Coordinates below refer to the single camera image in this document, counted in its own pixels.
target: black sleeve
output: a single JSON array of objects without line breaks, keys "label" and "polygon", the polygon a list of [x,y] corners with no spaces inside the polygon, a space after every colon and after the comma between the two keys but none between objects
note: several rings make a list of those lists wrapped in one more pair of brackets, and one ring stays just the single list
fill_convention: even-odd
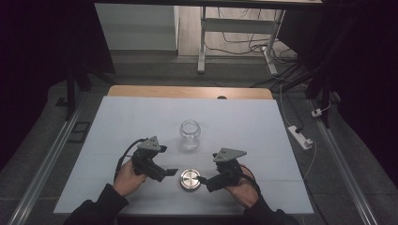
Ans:
[{"label": "black sleeve", "polygon": [[245,209],[243,216],[256,225],[299,225],[293,217],[286,215],[283,210],[278,209],[273,212],[262,195],[258,197],[258,201],[252,208]]},{"label": "black sleeve", "polygon": [[97,202],[86,200],[67,218],[64,225],[107,225],[129,202],[106,184]]}]

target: hand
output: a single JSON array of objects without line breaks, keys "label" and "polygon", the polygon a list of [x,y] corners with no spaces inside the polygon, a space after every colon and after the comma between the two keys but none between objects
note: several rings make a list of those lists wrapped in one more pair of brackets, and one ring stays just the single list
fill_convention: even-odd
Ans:
[{"label": "hand", "polygon": [[[254,179],[251,172],[248,169],[240,167],[246,175]],[[234,197],[234,199],[245,208],[252,208],[252,206],[258,200],[258,194],[253,184],[247,179],[241,177],[239,183],[236,186],[228,186],[225,188]]]},{"label": "hand", "polygon": [[125,197],[137,190],[145,180],[146,175],[135,174],[132,161],[130,159],[120,168],[120,172],[114,183],[114,190],[119,193],[120,196]]}]

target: round metal object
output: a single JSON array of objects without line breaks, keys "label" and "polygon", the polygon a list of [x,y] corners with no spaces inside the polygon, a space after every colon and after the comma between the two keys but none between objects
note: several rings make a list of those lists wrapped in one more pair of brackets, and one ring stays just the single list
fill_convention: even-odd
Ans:
[{"label": "round metal object", "polygon": [[194,191],[200,187],[200,182],[196,178],[200,173],[194,169],[188,169],[181,174],[181,186],[185,190]]}]

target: cable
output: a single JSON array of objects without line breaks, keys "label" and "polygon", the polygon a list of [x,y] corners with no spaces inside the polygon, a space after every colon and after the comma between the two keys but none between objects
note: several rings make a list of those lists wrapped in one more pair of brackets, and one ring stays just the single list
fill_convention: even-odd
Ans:
[{"label": "cable", "polygon": [[290,105],[292,105],[293,110],[295,111],[295,114],[296,114],[296,116],[298,117],[298,120],[299,120],[300,123],[301,123],[300,130],[303,130],[303,129],[305,128],[305,124],[304,124],[304,122],[302,121],[301,117],[299,116],[299,113],[298,113],[298,111],[297,111],[295,105],[293,105],[292,100],[291,100],[290,97],[287,95],[287,92],[286,92],[286,97],[287,97],[287,100],[289,100]]},{"label": "cable", "polygon": [[284,108],[283,108],[283,102],[282,102],[282,86],[281,86],[281,88],[280,88],[280,91],[281,91],[281,93],[280,93],[280,98],[281,98],[281,106],[282,106],[283,118],[284,118],[284,120],[286,121],[286,123],[287,123],[290,127],[292,127],[292,125],[289,123],[289,121],[287,121],[286,115],[284,114]]},{"label": "cable", "polygon": [[206,48],[208,48],[208,49],[210,49],[210,50],[220,51],[220,52],[224,52],[224,53],[231,53],[231,54],[246,54],[246,53],[251,53],[251,52],[252,52],[252,51],[248,51],[248,52],[228,52],[228,51],[226,51],[226,50],[210,48],[210,47],[208,47],[208,46],[206,45],[206,43],[205,43],[205,46],[206,46]]},{"label": "cable", "polygon": [[[243,10],[243,13],[242,13],[243,15],[240,16],[238,19],[240,19],[240,18],[246,16],[248,11],[249,11],[249,9],[248,9],[248,8],[245,8],[245,9]],[[222,13],[222,11],[221,11],[221,9],[220,9],[219,7],[218,7],[218,12],[219,12],[219,18],[221,17],[221,15],[222,15],[223,18],[225,18],[225,16],[223,15],[223,13]],[[223,36],[225,42],[228,42],[228,43],[247,43],[247,42],[249,42],[249,45],[250,45],[250,43],[253,42],[253,41],[265,41],[265,40],[269,40],[269,38],[266,38],[266,39],[253,39],[253,37],[252,37],[251,40],[228,40],[228,39],[226,39],[225,33],[224,33],[224,32],[222,32],[222,36]]]},{"label": "cable", "polygon": [[273,50],[272,49],[272,53],[273,53],[273,56],[271,56],[275,61],[277,61],[278,63],[280,63],[280,64],[286,64],[286,63],[294,63],[294,62],[297,62],[297,60],[296,59],[294,59],[294,60],[286,60],[285,58],[281,58],[281,57],[278,57],[277,55],[276,55],[276,53],[275,53],[275,50]]},{"label": "cable", "polygon": [[330,104],[331,104],[331,102],[330,102],[330,100],[329,100],[329,106],[328,106],[327,108],[321,110],[321,112],[326,111],[328,108],[330,108]]},{"label": "cable", "polygon": [[[288,77],[290,77],[291,75],[293,75],[293,73],[294,73],[297,69],[301,68],[301,64],[295,63],[294,65],[291,66],[291,68],[293,68],[293,69],[285,76],[285,78],[288,78]],[[274,84],[269,88],[269,90],[270,90],[271,92],[275,92],[273,89],[274,89],[274,87],[275,87],[278,83],[280,83],[280,82],[274,83]]]},{"label": "cable", "polygon": [[308,171],[305,173],[304,177],[302,178],[302,180],[305,179],[305,177],[307,177],[308,173],[310,172],[311,168],[313,167],[314,161],[315,161],[315,157],[316,157],[316,142],[314,139],[312,139],[312,141],[314,142],[315,145],[315,151],[314,151],[314,157],[313,157],[313,161],[310,164],[310,168],[308,168]]},{"label": "cable", "polygon": [[116,166],[116,169],[115,169],[114,181],[116,180],[117,175],[119,174],[120,168],[122,167],[123,159],[127,156],[127,153],[131,150],[131,148],[132,148],[135,144],[144,142],[145,140],[147,140],[147,139],[139,139],[139,140],[133,142],[133,143],[127,148],[126,152],[123,154],[123,156],[122,156],[122,157],[119,159],[119,161],[117,162],[117,166]]},{"label": "cable", "polygon": [[218,83],[213,82],[213,81],[211,81],[211,80],[206,80],[206,81],[209,82],[209,83],[212,83],[212,84],[214,84],[214,85],[216,85],[216,86],[218,86],[218,87],[223,87],[222,85],[219,85]]},{"label": "cable", "polygon": [[282,54],[282,53],[284,53],[284,52],[286,52],[286,51],[289,51],[289,50],[292,50],[292,49],[288,48],[288,49],[282,50],[281,52],[279,52],[279,56],[281,57],[281,54]]},{"label": "cable", "polygon": [[281,81],[292,82],[292,80],[287,80],[287,79],[283,79],[283,78],[279,78],[279,77],[274,77],[274,76],[272,76],[272,75],[271,75],[271,72],[269,71],[269,68],[268,68],[268,67],[266,67],[266,68],[267,68],[267,72],[268,72],[269,77],[274,78],[274,79],[277,79],[277,80],[281,80]]},{"label": "cable", "polygon": [[[294,65],[290,66],[290,67],[287,68],[284,72],[280,73],[279,76],[283,76],[284,73],[286,73],[286,72],[287,72],[290,68],[292,68]],[[270,78],[270,79],[265,80],[265,81],[262,81],[262,82],[256,82],[256,83],[254,83],[253,85],[249,86],[249,88],[253,88],[253,87],[255,87],[255,86],[257,86],[257,85],[260,85],[260,84],[272,82],[272,81],[274,81],[274,80],[276,80],[276,79],[275,79],[275,78]]]},{"label": "cable", "polygon": [[[261,14],[261,8],[258,11],[257,21],[260,19],[260,14]],[[253,50],[251,45],[250,45],[252,43],[253,38],[254,38],[254,33],[252,34],[252,38],[250,39],[250,42],[249,42],[249,49],[251,49],[251,50]]]},{"label": "cable", "polygon": [[[285,70],[283,73],[281,73],[279,76],[282,77],[289,69],[292,68],[292,70],[290,70],[290,72],[284,76],[285,78],[290,77],[297,69],[299,69],[301,67],[300,64],[295,63],[292,66],[290,66],[287,70]],[[269,89],[273,89],[275,87],[276,84],[278,84],[279,82],[274,83]]]}]

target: white tabletop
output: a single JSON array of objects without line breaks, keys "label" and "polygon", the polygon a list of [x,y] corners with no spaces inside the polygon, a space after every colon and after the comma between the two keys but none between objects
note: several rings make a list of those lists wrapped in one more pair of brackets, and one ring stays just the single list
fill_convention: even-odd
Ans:
[{"label": "white tabletop", "polygon": [[[180,147],[179,127],[196,120],[200,146]],[[223,189],[209,193],[181,188],[180,174],[195,169],[210,178],[218,172],[212,153],[222,147],[244,150],[238,161],[255,175],[271,207],[288,214],[313,213],[275,100],[219,100],[156,97],[105,97],[55,213],[71,213],[84,200],[96,201],[113,183],[118,159],[134,141],[157,136],[168,147],[154,161],[163,169],[179,168],[161,183],[147,179],[127,197],[121,212],[129,215],[240,215],[243,208]]]}]

